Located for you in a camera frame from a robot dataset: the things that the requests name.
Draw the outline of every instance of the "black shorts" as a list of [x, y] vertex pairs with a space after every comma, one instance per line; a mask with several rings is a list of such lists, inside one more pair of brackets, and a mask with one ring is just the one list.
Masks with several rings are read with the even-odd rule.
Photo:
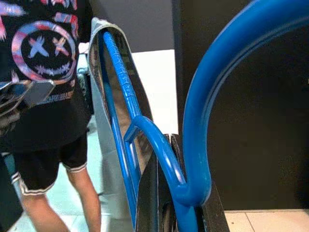
[[17, 173], [12, 181], [19, 181], [22, 194], [45, 194], [56, 181], [60, 162], [71, 173], [86, 168], [87, 134], [60, 148], [13, 155]]

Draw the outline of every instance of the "blue handrail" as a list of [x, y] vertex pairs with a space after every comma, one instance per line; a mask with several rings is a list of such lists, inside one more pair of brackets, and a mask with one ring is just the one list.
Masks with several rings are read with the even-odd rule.
[[108, 31], [101, 35], [100, 56], [103, 57], [103, 40], [112, 58], [131, 118], [131, 125], [123, 140], [113, 105], [112, 90], [108, 80], [105, 80], [112, 130], [134, 227], [140, 170], [136, 152], [131, 146], [138, 132], [144, 132], [158, 157], [173, 198], [179, 231], [196, 232], [194, 207], [204, 204], [211, 191], [207, 128], [220, 86], [237, 64], [253, 50], [277, 36], [307, 24], [309, 0], [255, 0], [218, 35], [198, 66], [185, 105], [183, 152], [187, 181], [164, 135], [152, 121], [141, 115], [135, 92], [112, 35]]
[[207, 128], [213, 102], [224, 80], [253, 50], [309, 23], [308, 0], [255, 0], [242, 10], [210, 46], [193, 78], [183, 119], [186, 188], [177, 200], [201, 205], [210, 194]]

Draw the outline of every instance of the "smiley face graphic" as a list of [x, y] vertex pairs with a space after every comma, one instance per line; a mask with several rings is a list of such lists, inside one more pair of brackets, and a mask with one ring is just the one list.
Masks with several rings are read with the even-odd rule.
[[12, 55], [30, 80], [52, 79], [57, 85], [71, 80], [76, 66], [76, 46], [71, 35], [49, 21], [23, 25], [14, 35]]

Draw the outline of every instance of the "black t-shirt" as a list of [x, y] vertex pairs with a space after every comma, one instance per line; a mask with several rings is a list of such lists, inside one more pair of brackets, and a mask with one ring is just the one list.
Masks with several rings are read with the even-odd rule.
[[0, 81], [52, 79], [47, 100], [28, 110], [0, 151], [60, 147], [83, 133], [90, 119], [76, 81], [79, 42], [88, 42], [88, 0], [0, 0]]

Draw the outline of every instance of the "curved blue handrail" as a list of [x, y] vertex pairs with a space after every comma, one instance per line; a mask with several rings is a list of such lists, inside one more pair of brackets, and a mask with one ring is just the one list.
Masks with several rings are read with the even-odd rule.
[[231, 71], [253, 50], [309, 23], [308, 0], [255, 0], [242, 10], [210, 46], [193, 78], [183, 120], [187, 185], [177, 200], [201, 205], [211, 191], [207, 128], [213, 102]]
[[230, 72], [253, 50], [276, 36], [307, 24], [309, 0], [255, 0], [218, 35], [198, 66], [185, 105], [183, 152], [187, 181], [164, 135], [152, 121], [141, 115], [136, 95], [113, 37], [109, 32], [103, 33], [101, 39], [111, 55], [131, 117], [131, 125], [122, 139], [112, 102], [112, 91], [106, 81], [106, 98], [113, 122], [112, 130], [134, 226], [140, 173], [136, 154], [130, 146], [138, 132], [144, 132], [158, 157], [172, 194], [179, 231], [196, 232], [194, 206], [202, 205], [211, 192], [207, 128], [211, 108], [220, 86]]

